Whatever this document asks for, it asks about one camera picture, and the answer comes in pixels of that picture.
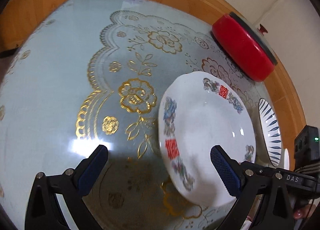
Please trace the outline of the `person's right hand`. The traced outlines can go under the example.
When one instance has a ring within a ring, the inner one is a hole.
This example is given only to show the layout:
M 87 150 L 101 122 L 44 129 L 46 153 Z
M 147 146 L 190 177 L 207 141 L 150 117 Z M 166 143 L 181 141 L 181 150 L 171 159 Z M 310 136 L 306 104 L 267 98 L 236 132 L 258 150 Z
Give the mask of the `person's right hand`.
M 309 218 L 315 209 L 316 209 L 315 205 L 307 204 L 305 207 L 296 210 L 293 214 L 293 218 L 295 220 Z

